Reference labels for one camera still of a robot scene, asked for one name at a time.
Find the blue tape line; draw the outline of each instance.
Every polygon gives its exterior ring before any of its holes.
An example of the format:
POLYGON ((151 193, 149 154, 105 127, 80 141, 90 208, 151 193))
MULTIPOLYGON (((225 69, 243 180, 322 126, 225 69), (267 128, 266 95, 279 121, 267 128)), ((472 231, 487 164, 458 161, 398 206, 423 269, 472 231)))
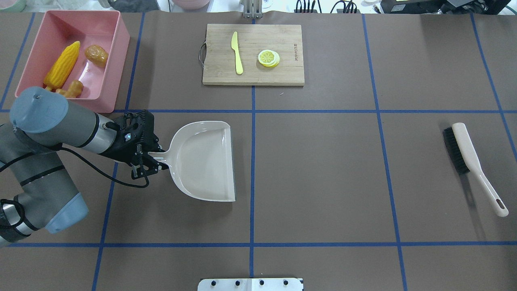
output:
POLYGON ((517 241, 416 241, 401 242, 400 246, 469 246, 469 245, 517 245, 517 241))
MULTIPOLYGON (((382 150, 383 150, 384 168, 386 170, 386 181, 388 182, 388 192, 389 192, 389 199, 390 199, 390 204, 391 204, 391 215, 393 216, 393 227, 395 229, 395 238, 397 240, 397 243, 400 243, 399 223, 397 220, 397 210, 395 209, 395 199, 393 197, 393 189, 391 186, 391 176, 390 176, 390 172, 389 172, 388 155, 386 153, 386 144, 384 142, 383 123, 381 120, 381 112, 380 112, 380 108, 379 108, 379 101, 377 98, 377 88, 375 86, 375 76, 373 74, 372 55, 370 53, 370 44, 368 42, 368 30, 366 27, 366 18, 364 17, 364 14, 361 14, 361 16, 362 16, 362 26, 364 29, 364 41, 366 43, 366 53, 368 56, 368 66, 370 67, 370 78, 372 80, 373 99, 375 100, 375 109, 377 110, 377 123, 379 126, 379 134, 381 136, 381 146, 382 146, 382 150)), ((404 267, 404 259, 402 257, 402 248, 400 246, 398 246, 397 249, 398 249, 398 253, 399 253, 399 263, 400 263, 400 274, 402 277, 402 286, 404 287, 404 291, 407 291, 406 271, 405 271, 405 267, 404 267)))
POLYGON ((99 243, 17 242, 8 248, 98 248, 99 243))
MULTIPOLYGON (((113 166, 113 174, 112 177, 117 177, 117 170, 118 170, 118 163, 115 163, 113 166)), ((99 253, 97 255, 97 263, 95 264, 95 274, 94 274, 94 281, 92 283, 92 291, 95 291, 97 289, 97 279, 99 279, 99 270, 100 270, 100 263, 102 260, 102 252, 104 249, 104 240, 106 238, 106 229, 108 228, 108 219, 110 217, 110 209, 111 209, 111 200, 113 198, 113 189, 115 189, 115 182, 111 182, 110 186, 110 193, 108 195, 108 203, 106 204, 106 212, 104 214, 104 223, 102 225, 102 234, 100 237, 100 244, 99 244, 99 253)))
POLYGON ((250 197, 250 278, 254 276, 255 244, 255 136, 256 136, 256 103, 255 86, 251 87, 251 197, 250 197))
POLYGON ((397 246, 396 242, 258 242, 256 248, 341 248, 356 246, 397 246))
MULTIPOLYGON (((249 248, 247 242, 236 243, 104 243, 103 248, 249 248)), ((517 241, 407 241, 407 242, 256 242, 253 248, 377 248, 412 246, 517 245, 517 241)), ((99 248, 100 243, 17 242, 7 248, 99 248)))
MULTIPOLYGON (((144 109, 116 109, 115 113, 140 112, 144 109)), ((494 114, 499 110, 416 110, 416 109, 145 109, 155 113, 478 113, 494 114)), ((505 113, 517 113, 517 110, 505 110, 505 113)))
POLYGON ((499 113, 498 110, 415 110, 415 109, 402 109, 392 110, 383 109, 379 110, 380 113, 499 113))
POLYGON ((97 280, 99 279, 100 261, 102 258, 103 251, 104 251, 104 248, 99 247, 99 253, 97 254, 97 263, 95 264, 95 274, 94 274, 94 281, 92 283, 92 291, 95 291, 97 289, 97 280))
POLYGON ((510 133, 510 128, 508 127, 508 123, 506 122, 505 113, 503 111, 503 107, 501 106, 501 102, 499 101, 499 96, 497 95, 497 91, 495 89, 494 81, 492 80, 492 75, 490 74, 490 70, 488 69, 488 64, 486 63, 486 59, 483 53, 483 48, 481 47, 481 41, 479 40, 478 30, 476 28, 476 21, 474 20, 474 15, 470 14, 470 21, 472 21, 472 28, 474 29, 474 35, 476 36, 476 42, 478 43, 479 53, 481 54, 481 59, 483 60, 483 65, 485 67, 486 75, 488 76, 488 81, 490 82, 490 87, 492 88, 492 92, 494 93, 495 102, 497 103, 497 107, 499 108, 499 113, 501 114, 501 119, 503 120, 503 124, 505 126, 506 135, 508 136, 508 140, 510 141, 510 146, 513 151, 513 157, 517 161, 517 150, 515 149, 515 144, 513 143, 512 134, 510 133))
POLYGON ((406 267, 404 266, 404 257, 402 255, 402 247, 397 246, 397 252, 399 253, 399 264, 400 264, 400 274, 402 277, 402 288, 404 291, 407 291, 407 280, 406 280, 406 267))
MULTIPOLYGON (((140 112, 144 109, 117 109, 113 110, 116 113, 125 113, 125 112, 140 112)), ((145 109, 152 113, 252 113, 252 110, 246 109, 235 109, 235 110, 225 110, 225 109, 145 109)))
POLYGON ((105 248, 248 248, 249 243, 105 243, 105 248))
POLYGON ((18 62, 20 61, 20 57, 23 52, 23 48, 25 47, 25 43, 27 42, 27 37, 29 37, 29 32, 31 32, 32 24, 34 23, 34 16, 36 13, 32 13, 31 20, 29 21, 29 26, 27 27, 27 31, 25 32, 25 36, 23 37, 22 44, 18 51, 18 55, 16 56, 16 60, 14 61, 14 65, 12 66, 11 74, 9 75, 9 80, 5 86, 4 94, 2 95, 2 100, 0 100, 0 109, 4 106, 5 99, 7 97, 7 93, 9 92, 9 87, 11 87, 11 82, 14 77, 14 72, 16 71, 16 67, 18 67, 18 62))
POLYGON ((124 107, 126 109, 126 111, 129 108, 129 102, 131 101, 131 92, 133 91, 134 72, 136 70, 136 62, 138 60, 138 51, 140 50, 140 40, 142 39, 142 30, 144 28, 144 20, 145 20, 145 12, 142 13, 142 19, 140 20, 140 30, 138 31, 138 40, 136 41, 136 49, 135 49, 135 52, 134 52, 133 68, 131 69, 131 78, 129 79, 128 96, 126 98, 126 106, 124 107))

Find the pink plastic container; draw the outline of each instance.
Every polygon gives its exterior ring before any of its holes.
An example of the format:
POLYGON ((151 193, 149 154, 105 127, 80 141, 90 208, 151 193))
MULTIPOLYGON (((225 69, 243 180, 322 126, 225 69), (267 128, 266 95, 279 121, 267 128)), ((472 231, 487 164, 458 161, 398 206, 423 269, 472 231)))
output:
POLYGON ((44 88, 47 72, 65 47, 77 40, 81 42, 79 57, 63 89, 79 80, 84 85, 83 92, 69 100, 94 112, 112 112, 129 44, 129 33, 119 11, 47 11, 15 96, 31 86, 44 88), (99 45, 109 54, 106 68, 86 59, 84 51, 90 45, 99 45))

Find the metal bracket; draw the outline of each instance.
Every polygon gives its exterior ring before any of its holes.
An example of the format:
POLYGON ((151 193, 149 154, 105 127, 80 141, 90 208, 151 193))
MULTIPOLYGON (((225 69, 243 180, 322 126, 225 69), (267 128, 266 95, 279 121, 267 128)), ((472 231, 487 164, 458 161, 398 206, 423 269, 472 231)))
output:
POLYGON ((262 0, 241 0, 244 5, 244 18, 262 18, 262 0))
POLYGON ((197 291, 303 291, 302 278, 203 279, 197 291))

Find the white dustpan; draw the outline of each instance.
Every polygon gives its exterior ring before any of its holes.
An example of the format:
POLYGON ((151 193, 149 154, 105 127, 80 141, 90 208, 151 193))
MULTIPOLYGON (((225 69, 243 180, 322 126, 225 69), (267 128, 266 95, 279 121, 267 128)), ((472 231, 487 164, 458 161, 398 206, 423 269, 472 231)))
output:
POLYGON ((164 153, 149 153, 167 164, 176 186, 190 197, 235 201, 232 135, 223 121, 198 121, 180 128, 164 153))

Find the black cable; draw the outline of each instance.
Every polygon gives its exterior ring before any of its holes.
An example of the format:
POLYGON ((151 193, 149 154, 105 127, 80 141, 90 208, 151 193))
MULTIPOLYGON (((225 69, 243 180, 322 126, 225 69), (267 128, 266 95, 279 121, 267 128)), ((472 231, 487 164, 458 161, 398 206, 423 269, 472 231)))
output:
POLYGON ((345 9, 343 9, 343 13, 348 13, 348 11, 350 10, 350 6, 352 5, 352 1, 348 2, 348 5, 346 5, 345 9))
POLYGON ((97 168, 94 164, 90 163, 90 161, 88 161, 86 158, 81 156, 79 153, 73 151, 72 149, 61 148, 61 150, 65 151, 65 152, 69 152, 69 153, 75 155, 80 160, 82 160, 85 164, 89 165, 93 170, 96 170, 99 174, 103 175, 104 177, 110 179, 111 181, 113 181, 115 183, 118 183, 118 184, 123 185, 123 186, 134 187, 134 188, 145 188, 145 187, 149 186, 149 178, 147 177, 147 173, 145 171, 145 168, 143 167, 142 155, 140 155, 140 167, 144 171, 145 185, 135 185, 135 184, 129 184, 129 183, 126 183, 126 182, 119 181, 119 180, 115 179, 114 177, 106 174, 105 172, 103 172, 102 170, 97 168))
POLYGON ((32 155, 34 155, 34 153, 26 153, 26 154, 24 154, 22 156, 19 156, 19 157, 13 159, 12 161, 10 161, 8 163, 5 163, 2 167, 0 167, 0 172, 2 172, 3 170, 7 169, 10 165, 16 163, 17 161, 20 161, 20 160, 22 160, 22 159, 24 159, 26 157, 30 157, 32 155))
POLYGON ((343 10, 345 10, 345 7, 346 7, 346 3, 345 3, 345 1, 343 1, 343 0, 339 0, 339 1, 337 1, 337 2, 334 4, 334 6, 332 6, 332 9, 330 10, 330 13, 332 13, 332 12, 334 11, 334 8, 335 8, 335 7, 336 7, 336 5, 337 5, 337 4, 339 4, 339 3, 343 3, 343 10))
POLYGON ((508 5, 507 5, 507 6, 505 6, 505 7, 506 7, 506 9, 508 9, 508 10, 512 11, 515 15, 517 15, 517 11, 515 11, 513 8, 511 8, 511 7, 510 7, 510 6, 508 6, 508 5))

